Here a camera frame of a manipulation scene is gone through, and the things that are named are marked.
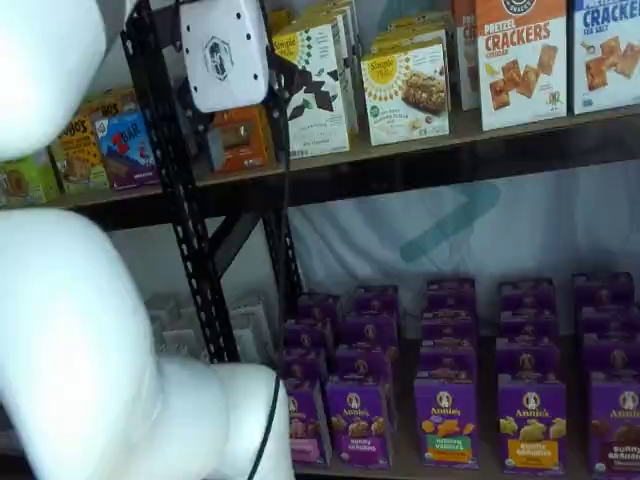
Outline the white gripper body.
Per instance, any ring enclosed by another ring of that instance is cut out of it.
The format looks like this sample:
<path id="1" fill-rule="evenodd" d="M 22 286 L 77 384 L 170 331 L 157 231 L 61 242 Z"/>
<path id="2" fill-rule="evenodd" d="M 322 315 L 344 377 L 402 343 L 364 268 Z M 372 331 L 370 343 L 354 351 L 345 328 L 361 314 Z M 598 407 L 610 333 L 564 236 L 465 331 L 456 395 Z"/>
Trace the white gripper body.
<path id="1" fill-rule="evenodd" d="M 199 111 L 216 113 L 264 100 L 269 42 L 258 1 L 183 3 L 179 19 L 187 78 Z"/>

